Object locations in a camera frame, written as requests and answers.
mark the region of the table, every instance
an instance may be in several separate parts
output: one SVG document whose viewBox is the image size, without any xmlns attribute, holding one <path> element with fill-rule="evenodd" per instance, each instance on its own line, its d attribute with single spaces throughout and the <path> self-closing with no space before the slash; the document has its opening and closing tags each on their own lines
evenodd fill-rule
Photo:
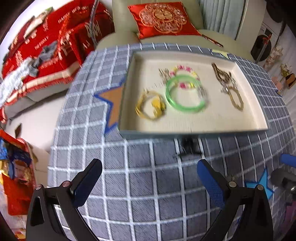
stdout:
<svg viewBox="0 0 296 241">
<path fill-rule="evenodd" d="M 259 135 L 196 139 L 201 156 L 174 158 L 180 140 L 125 140 L 117 128 L 104 135 L 109 105 L 94 93 L 118 86 L 134 51 L 187 51 L 225 58 L 198 46 L 134 44 L 94 51 L 83 64 L 66 95 L 55 129 L 48 166 L 48 186 L 60 185 L 93 159 L 103 163 L 103 173 L 83 207 L 79 208 L 100 240 L 199 240 L 219 213 L 201 184 L 196 164 L 201 158 L 214 170 L 240 186 L 245 180 L 259 181 L 263 171 L 283 167 L 281 153 L 295 153 L 296 140 L 288 110 L 263 68 L 228 54 L 251 81 L 266 111 L 271 129 Z M 274 190 L 269 200 L 274 233 L 283 222 L 289 195 Z M 59 207 L 66 234 L 73 238 Z M 237 227 L 242 207 L 227 234 Z"/>
</svg>

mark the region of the green bangle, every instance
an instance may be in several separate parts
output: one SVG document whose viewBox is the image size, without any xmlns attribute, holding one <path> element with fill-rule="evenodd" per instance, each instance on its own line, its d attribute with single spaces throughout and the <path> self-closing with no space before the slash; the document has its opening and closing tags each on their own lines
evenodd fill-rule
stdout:
<svg viewBox="0 0 296 241">
<path fill-rule="evenodd" d="M 173 87 L 176 87 L 176 84 L 178 84 L 181 81 L 185 82 L 185 83 L 193 83 L 195 85 L 195 88 L 197 89 L 199 97 L 202 99 L 199 105 L 194 106 L 194 107 L 186 107 L 186 106 L 176 103 L 172 99 L 172 97 L 170 95 L 170 91 Z M 183 111 L 183 112 L 186 112 L 186 111 L 198 112 L 198 111 L 201 111 L 207 104 L 206 94 L 205 94 L 205 91 L 204 91 L 201 83 L 197 79 L 191 77 L 190 75 L 185 75 L 185 74 L 177 75 L 167 81 L 165 96 L 166 96 L 168 103 L 172 107 L 174 107 L 175 109 L 177 109 L 179 111 Z"/>
</svg>

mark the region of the red blanket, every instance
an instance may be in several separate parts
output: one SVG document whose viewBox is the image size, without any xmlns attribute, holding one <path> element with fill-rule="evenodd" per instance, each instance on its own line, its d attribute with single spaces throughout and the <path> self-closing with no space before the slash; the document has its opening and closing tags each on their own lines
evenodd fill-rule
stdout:
<svg viewBox="0 0 296 241">
<path fill-rule="evenodd" d="M 5 78 L 27 57 L 36 58 L 42 48 L 58 40 L 53 58 L 39 66 L 37 77 L 28 76 L 23 87 L 14 91 L 6 105 L 15 103 L 27 93 L 58 83 L 71 82 L 89 52 L 94 50 L 90 38 L 89 20 L 94 0 L 74 0 L 50 13 L 44 23 L 18 47 L 2 68 Z M 97 41 L 114 32 L 112 18 L 102 3 L 99 3 L 93 30 Z M 0 121 L 6 122 L 4 107 L 0 110 Z"/>
</svg>

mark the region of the light blue curtain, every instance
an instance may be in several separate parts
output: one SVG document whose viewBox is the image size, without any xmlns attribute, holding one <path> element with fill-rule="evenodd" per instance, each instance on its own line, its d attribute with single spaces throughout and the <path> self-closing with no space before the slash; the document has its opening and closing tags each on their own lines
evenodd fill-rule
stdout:
<svg viewBox="0 0 296 241">
<path fill-rule="evenodd" d="M 204 28 L 235 39 L 244 8 L 244 0 L 198 0 Z"/>
</svg>

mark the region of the flower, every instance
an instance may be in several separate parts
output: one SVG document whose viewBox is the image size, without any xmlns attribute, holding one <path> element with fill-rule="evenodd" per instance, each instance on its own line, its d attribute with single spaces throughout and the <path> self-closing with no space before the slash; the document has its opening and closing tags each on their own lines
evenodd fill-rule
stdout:
<svg viewBox="0 0 296 241">
<path fill-rule="evenodd" d="M 139 12 L 142 23 L 163 34 L 178 33 L 187 23 L 180 9 L 166 3 L 147 4 Z"/>
</svg>

